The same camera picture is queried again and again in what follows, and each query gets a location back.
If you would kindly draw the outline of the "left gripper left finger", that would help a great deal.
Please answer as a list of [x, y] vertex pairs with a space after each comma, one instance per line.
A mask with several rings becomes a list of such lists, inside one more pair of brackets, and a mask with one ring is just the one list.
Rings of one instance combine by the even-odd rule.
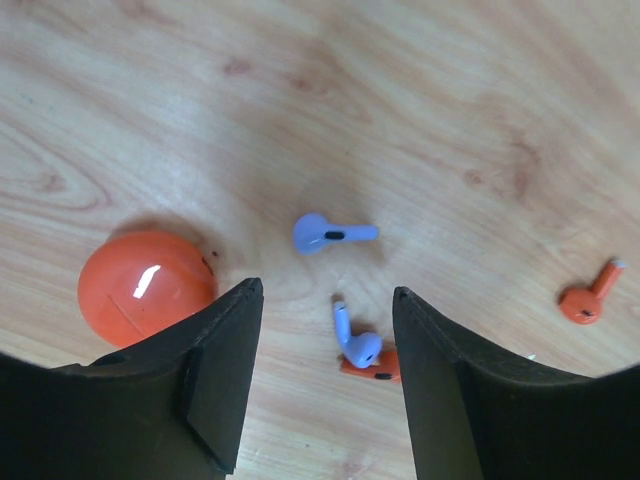
[[248, 278], [88, 365], [1, 358], [5, 479], [223, 479], [237, 464], [263, 311]]

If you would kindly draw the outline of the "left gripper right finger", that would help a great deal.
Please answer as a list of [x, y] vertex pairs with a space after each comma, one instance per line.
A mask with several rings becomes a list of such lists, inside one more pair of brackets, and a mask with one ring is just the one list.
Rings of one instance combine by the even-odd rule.
[[639, 369], [597, 378], [512, 353], [405, 287], [393, 327], [420, 479], [635, 479]]

